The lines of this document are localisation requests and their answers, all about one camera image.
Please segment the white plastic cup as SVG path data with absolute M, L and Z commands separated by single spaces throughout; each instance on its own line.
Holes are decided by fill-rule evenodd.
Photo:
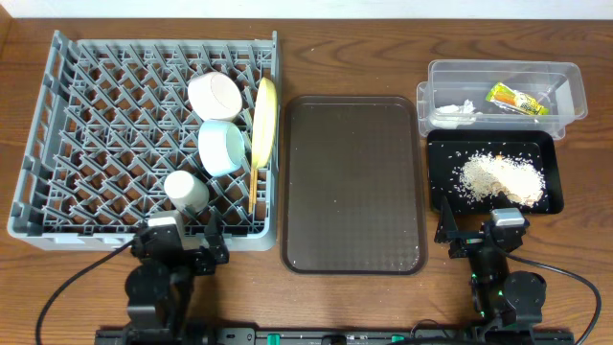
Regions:
M 171 172 L 164 180 L 164 192 L 179 211 L 198 213 L 209 203 L 205 183 L 186 171 Z

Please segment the wooden chopstick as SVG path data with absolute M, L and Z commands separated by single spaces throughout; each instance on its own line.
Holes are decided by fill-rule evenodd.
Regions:
M 252 168 L 250 172 L 251 182 L 250 182 L 249 212 L 251 214 L 254 213 L 255 205 L 257 203 L 258 172 L 259 170 L 256 168 Z
M 253 214 L 254 207 L 256 203 L 256 191 L 257 191 L 257 170 L 252 167 L 250 170 L 250 189 L 249 189 L 249 204 L 248 204 L 248 213 Z

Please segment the light blue bowl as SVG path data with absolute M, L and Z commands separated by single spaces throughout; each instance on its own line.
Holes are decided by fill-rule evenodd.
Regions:
M 243 136 L 231 122 L 205 121 L 198 131 L 197 147 L 202 166 L 213 177 L 238 171 L 245 157 Z

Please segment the yellow plastic plate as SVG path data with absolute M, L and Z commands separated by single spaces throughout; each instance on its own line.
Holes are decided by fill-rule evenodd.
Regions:
M 277 124 L 278 97 L 275 84 L 262 78 L 255 103 L 252 128 L 252 167 L 264 168 L 270 158 Z

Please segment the pink white bowl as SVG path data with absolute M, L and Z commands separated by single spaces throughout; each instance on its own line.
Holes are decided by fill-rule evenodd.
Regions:
M 188 84 L 188 99 L 196 115 L 203 121 L 233 121 L 242 110 L 237 85 L 227 75 L 209 72 Z

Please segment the yellow green snack wrapper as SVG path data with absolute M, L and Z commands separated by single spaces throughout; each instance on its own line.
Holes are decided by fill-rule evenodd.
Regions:
M 533 96 L 520 92 L 497 82 L 486 95 L 486 101 L 497 106 L 525 115 L 548 115 L 550 109 Z

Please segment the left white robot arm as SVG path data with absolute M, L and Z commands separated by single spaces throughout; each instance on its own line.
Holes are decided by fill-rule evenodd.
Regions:
M 214 344 L 216 334 L 186 320 L 194 278 L 213 275 L 229 262 L 218 217 L 203 237 L 185 235 L 182 215 L 165 211 L 149 218 L 134 235 L 130 253 L 140 265 L 128 275 L 124 344 Z

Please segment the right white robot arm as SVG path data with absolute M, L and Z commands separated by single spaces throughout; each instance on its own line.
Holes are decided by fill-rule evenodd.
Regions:
M 534 325 L 542 321 L 546 282 L 536 273 L 510 271 L 508 257 L 520 247 L 529 222 L 516 208 L 494 209 L 478 231 L 461 231 L 448 200 L 441 200 L 435 242 L 449 245 L 451 259 L 468 259 L 474 309 L 480 322 L 464 340 L 535 344 Z

